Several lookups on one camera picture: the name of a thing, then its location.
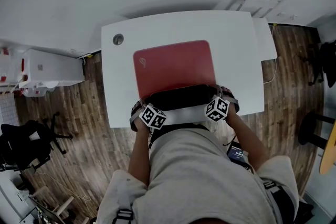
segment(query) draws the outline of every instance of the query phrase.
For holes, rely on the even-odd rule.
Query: white desk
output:
[[[122,34],[121,45],[113,37]],[[137,50],[207,40],[216,82],[232,90],[240,115],[264,110],[264,87],[257,39],[250,13],[203,10],[159,14],[102,27],[102,69],[111,127],[128,127],[139,99],[133,66]]]
[[[258,45],[258,54],[260,61],[266,61],[278,58],[277,50],[265,18],[252,18]]]

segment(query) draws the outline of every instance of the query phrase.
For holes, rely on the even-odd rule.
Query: laptop logo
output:
[[[146,59],[145,58],[139,58],[139,62],[140,62],[140,64],[143,65],[143,68],[146,67]]]

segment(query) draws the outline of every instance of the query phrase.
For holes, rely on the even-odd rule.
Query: phone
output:
[[[251,173],[253,173],[252,167],[248,163],[246,163],[244,160],[244,151],[242,150],[239,143],[232,141],[228,151],[226,152],[226,155],[229,157],[231,162],[236,163],[244,167],[246,170],[250,171]]]

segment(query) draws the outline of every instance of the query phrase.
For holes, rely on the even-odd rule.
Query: yellow object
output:
[[[320,174],[326,174],[331,166],[336,161],[336,121],[329,136],[326,148],[324,149],[321,164]]]

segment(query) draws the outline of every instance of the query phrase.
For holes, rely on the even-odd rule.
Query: wooden floor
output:
[[[278,53],[277,71],[274,81],[264,85],[265,111],[243,118],[262,139],[271,155],[290,156],[299,192],[302,193],[316,149],[309,144],[299,145],[298,127],[307,112],[315,110],[322,113],[323,84],[308,86],[312,70],[300,57],[309,54],[308,44],[319,42],[319,37],[312,28],[276,26],[274,38]],[[44,199],[52,207],[73,194],[51,177],[80,196],[75,197],[71,204],[78,214],[77,222],[83,221],[85,216],[91,218],[97,215],[112,173],[116,169],[127,168],[135,140],[135,134],[129,128],[109,128],[101,55],[87,59],[84,70],[86,81],[81,84],[57,88],[43,98],[16,99],[21,124],[28,119],[50,118],[59,111],[61,116],[57,119],[57,133],[74,136],[72,141],[58,140],[61,147],[67,150],[66,155],[61,155],[54,147],[51,161],[38,172],[27,170],[24,175],[36,188],[48,186],[50,193],[38,198]],[[275,61],[263,62],[262,70],[264,81],[271,80]],[[226,123],[207,126],[223,143],[232,138],[232,130]],[[84,195],[91,200],[84,201],[81,198]]]

